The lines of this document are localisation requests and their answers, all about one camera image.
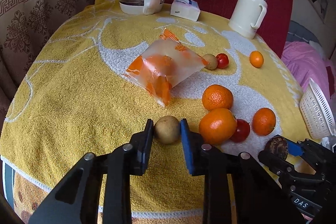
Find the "pink bedding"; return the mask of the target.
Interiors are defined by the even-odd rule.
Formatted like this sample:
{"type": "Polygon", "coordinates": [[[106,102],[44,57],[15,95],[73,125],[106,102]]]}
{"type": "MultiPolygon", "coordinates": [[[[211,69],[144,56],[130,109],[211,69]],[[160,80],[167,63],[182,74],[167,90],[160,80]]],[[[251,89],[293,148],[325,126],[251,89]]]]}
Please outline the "pink bedding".
{"type": "Polygon", "coordinates": [[[332,102],[335,98],[335,66],[326,58],[319,43],[312,40],[286,42],[281,60],[302,90],[306,90],[312,79],[321,88],[327,101],[332,102]]]}

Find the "small orange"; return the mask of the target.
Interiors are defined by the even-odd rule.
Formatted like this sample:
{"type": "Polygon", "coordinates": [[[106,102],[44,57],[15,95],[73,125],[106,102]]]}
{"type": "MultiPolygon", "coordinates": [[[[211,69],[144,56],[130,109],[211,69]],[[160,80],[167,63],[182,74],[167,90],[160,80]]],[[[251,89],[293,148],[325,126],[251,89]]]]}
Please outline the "small orange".
{"type": "Polygon", "coordinates": [[[264,57],[259,51],[252,51],[249,56],[250,64],[255,68],[261,68],[264,64],[264,57]]]}

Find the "small tan kiwi fruit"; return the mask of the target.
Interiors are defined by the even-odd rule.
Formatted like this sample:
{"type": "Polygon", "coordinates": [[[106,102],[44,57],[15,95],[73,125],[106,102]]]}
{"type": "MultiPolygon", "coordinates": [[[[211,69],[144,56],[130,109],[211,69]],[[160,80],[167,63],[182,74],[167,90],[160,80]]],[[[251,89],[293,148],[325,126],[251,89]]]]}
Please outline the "small tan kiwi fruit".
{"type": "Polygon", "coordinates": [[[155,136],[162,144],[176,143],[181,134],[180,123],[171,115],[160,118],[154,125],[155,136]]]}

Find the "dark brown round fruit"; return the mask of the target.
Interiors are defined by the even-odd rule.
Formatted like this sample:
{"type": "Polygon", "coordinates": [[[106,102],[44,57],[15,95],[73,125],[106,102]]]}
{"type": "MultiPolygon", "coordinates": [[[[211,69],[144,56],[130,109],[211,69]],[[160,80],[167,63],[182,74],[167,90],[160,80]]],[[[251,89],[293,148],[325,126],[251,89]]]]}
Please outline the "dark brown round fruit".
{"type": "Polygon", "coordinates": [[[286,139],[280,135],[276,135],[269,139],[264,149],[282,160],[286,160],[288,157],[288,143],[286,139]]]}

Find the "white plastic basket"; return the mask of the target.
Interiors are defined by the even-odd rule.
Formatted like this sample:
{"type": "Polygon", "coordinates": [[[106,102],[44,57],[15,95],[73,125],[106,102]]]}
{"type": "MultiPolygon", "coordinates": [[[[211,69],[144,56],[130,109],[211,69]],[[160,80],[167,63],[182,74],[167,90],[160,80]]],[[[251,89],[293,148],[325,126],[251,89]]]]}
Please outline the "white plastic basket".
{"type": "Polygon", "coordinates": [[[313,139],[335,136],[333,113],[323,91],[312,78],[299,102],[299,109],[313,139]]]}

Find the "red tomato with stem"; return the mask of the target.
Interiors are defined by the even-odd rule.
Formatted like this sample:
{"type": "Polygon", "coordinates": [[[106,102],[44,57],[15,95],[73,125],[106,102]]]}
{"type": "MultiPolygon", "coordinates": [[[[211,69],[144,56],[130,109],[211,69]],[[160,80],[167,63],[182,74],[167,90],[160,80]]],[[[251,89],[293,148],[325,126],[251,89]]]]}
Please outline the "red tomato with stem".
{"type": "Polygon", "coordinates": [[[247,139],[250,134],[250,125],[243,119],[237,119],[237,127],[230,140],[235,143],[241,143],[247,139]]]}

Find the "far red tomato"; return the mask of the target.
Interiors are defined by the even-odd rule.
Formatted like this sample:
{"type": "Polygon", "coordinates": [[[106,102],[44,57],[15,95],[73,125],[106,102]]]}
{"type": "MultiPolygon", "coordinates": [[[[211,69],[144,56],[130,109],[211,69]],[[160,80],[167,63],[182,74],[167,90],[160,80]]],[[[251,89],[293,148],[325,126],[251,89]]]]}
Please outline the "far red tomato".
{"type": "Polygon", "coordinates": [[[219,53],[218,55],[216,55],[217,58],[217,68],[218,69],[224,69],[226,67],[228,67],[230,61],[228,56],[225,53],[219,53]]]}

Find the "large orange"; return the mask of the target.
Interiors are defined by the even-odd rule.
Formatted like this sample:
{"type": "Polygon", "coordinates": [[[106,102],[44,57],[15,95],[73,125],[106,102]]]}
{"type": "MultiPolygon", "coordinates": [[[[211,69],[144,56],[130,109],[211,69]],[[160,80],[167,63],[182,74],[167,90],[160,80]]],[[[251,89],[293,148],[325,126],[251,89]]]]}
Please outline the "large orange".
{"type": "Polygon", "coordinates": [[[276,126],[276,116],[269,108],[261,108],[253,116],[252,129],[259,136],[269,135],[276,126]]]}

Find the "yellow cartoon towel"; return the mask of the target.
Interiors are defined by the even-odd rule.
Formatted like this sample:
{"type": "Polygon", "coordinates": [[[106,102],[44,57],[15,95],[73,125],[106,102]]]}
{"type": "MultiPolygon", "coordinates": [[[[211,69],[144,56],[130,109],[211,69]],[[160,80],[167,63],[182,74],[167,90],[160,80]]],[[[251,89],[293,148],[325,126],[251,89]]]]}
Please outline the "yellow cartoon towel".
{"type": "Polygon", "coordinates": [[[15,173],[47,193],[87,152],[104,155],[166,115],[198,130],[206,114],[204,90],[228,88],[232,112],[248,122],[267,107],[276,114],[274,134],[292,141],[309,137],[299,110],[302,88],[260,36],[248,40],[228,21],[202,12],[197,22],[170,15],[124,14],[118,1],[96,3],[63,23],[21,82],[5,116],[1,158],[15,173]],[[164,29],[199,55],[225,53],[226,69],[203,69],[175,86],[166,107],[125,75],[127,67],[164,29]],[[264,57],[250,64],[252,51],[264,57]]]}

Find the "tissue box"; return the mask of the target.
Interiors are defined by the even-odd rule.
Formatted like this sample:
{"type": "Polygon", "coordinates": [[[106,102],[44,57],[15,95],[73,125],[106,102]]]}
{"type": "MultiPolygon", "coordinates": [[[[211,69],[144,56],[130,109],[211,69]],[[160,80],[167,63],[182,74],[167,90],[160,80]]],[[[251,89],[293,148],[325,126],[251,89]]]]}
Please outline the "tissue box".
{"type": "Polygon", "coordinates": [[[201,10],[198,3],[193,0],[174,0],[170,14],[183,19],[188,19],[196,22],[199,18],[201,10]]]}

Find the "cream thermos flask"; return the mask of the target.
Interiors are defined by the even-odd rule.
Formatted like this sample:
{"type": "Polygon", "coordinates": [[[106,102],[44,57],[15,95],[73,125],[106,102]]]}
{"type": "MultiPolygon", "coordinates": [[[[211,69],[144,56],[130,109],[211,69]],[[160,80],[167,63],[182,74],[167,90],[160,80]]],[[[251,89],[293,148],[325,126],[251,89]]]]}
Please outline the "cream thermos flask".
{"type": "Polygon", "coordinates": [[[228,25],[240,35],[253,39],[267,12],[266,0],[238,0],[228,25]]]}

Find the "orange printed plastic bag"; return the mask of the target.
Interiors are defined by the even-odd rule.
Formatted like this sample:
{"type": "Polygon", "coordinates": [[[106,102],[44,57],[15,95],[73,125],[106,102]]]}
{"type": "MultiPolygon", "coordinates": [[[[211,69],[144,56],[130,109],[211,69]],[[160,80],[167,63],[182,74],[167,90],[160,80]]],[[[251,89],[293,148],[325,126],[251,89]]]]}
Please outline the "orange printed plastic bag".
{"type": "Polygon", "coordinates": [[[125,74],[165,107],[171,100],[171,89],[208,64],[165,28],[159,39],[129,65],[125,74]]]}

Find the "far tan kiwi fruit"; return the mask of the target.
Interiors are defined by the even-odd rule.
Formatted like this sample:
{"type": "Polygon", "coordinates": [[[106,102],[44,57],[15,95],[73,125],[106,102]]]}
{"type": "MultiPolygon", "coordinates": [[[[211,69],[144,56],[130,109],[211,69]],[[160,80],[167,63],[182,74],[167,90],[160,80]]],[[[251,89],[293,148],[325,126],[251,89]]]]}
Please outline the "far tan kiwi fruit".
{"type": "Polygon", "coordinates": [[[217,67],[218,67],[218,60],[217,60],[217,58],[214,55],[209,54],[209,53],[205,54],[203,56],[203,59],[207,62],[207,65],[205,66],[205,68],[207,70],[213,71],[213,70],[217,69],[217,67]]]}

